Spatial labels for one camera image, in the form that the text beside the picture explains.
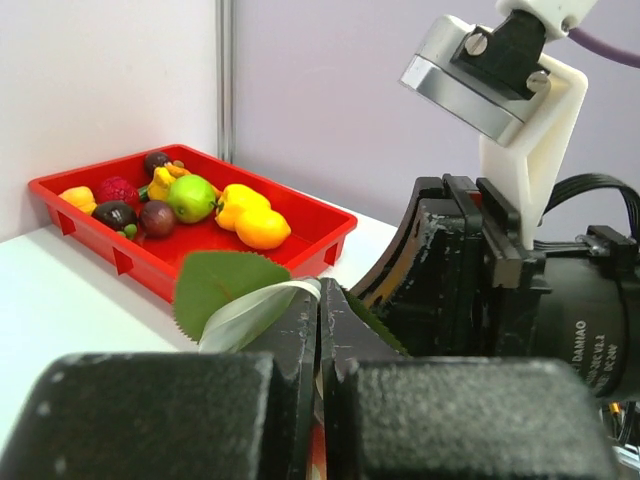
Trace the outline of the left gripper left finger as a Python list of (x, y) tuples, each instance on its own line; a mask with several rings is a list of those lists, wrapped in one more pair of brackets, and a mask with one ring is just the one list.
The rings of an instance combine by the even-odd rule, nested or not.
[(318, 303), (298, 293), (244, 352), (62, 357), (12, 433), (16, 479), (303, 479)]

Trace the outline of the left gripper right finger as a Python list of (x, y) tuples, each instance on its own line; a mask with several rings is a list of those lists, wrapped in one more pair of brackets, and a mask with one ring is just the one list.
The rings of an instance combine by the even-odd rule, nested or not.
[(321, 282), (331, 479), (614, 479), (594, 399), (566, 364), (406, 358)]

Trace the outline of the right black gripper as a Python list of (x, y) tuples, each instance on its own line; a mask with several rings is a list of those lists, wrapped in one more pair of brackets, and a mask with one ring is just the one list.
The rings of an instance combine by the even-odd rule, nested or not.
[(485, 178), (420, 177), (391, 243), (351, 292), (410, 356), (531, 356), (551, 288), (520, 226)]

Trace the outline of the lychee bunch with leaves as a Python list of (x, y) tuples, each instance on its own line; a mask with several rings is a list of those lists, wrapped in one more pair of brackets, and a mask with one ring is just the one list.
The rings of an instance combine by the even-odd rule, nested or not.
[[(287, 310), (260, 336), (235, 353), (200, 353), (198, 342), (209, 317), (241, 296), (276, 283), (316, 278), (321, 283), (319, 300), (299, 291)], [(353, 320), (355, 337), (364, 341), (362, 351), (380, 356), (403, 356), (406, 349), (389, 329), (348, 289), (331, 277), (295, 277), (284, 267), (255, 253), (204, 251), (190, 254), (175, 285), (172, 315), (179, 331), (200, 354), (267, 352), (279, 359), (313, 357), (318, 315), (327, 303), (338, 302), (330, 323), (342, 325), (341, 315)]]

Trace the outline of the clear zip bag with pattern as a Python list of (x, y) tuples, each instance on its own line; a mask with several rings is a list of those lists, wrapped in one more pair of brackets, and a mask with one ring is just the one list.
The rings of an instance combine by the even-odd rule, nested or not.
[(321, 283), (307, 277), (269, 285), (231, 301), (213, 313), (198, 342), (200, 353), (235, 353), (266, 331), (289, 307), (299, 292), (316, 300)]

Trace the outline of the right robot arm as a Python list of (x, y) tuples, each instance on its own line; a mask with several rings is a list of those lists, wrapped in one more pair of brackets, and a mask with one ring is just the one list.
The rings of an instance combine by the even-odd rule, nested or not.
[(543, 208), (623, 197), (628, 234), (592, 225), (526, 246), (524, 217), (485, 178), (414, 184), (401, 224), (354, 295), (411, 356), (546, 357), (609, 402), (639, 397), (639, 196), (604, 174), (557, 183)]

